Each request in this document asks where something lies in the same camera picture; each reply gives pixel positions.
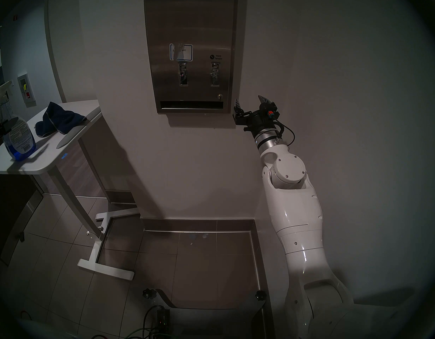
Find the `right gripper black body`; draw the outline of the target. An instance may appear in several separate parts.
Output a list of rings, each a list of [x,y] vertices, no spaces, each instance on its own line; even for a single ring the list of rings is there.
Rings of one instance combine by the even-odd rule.
[[[246,112],[246,123],[244,123],[244,126],[244,131],[251,132],[253,137],[256,137],[264,130],[270,131],[275,129],[275,109],[260,108],[254,112]]]

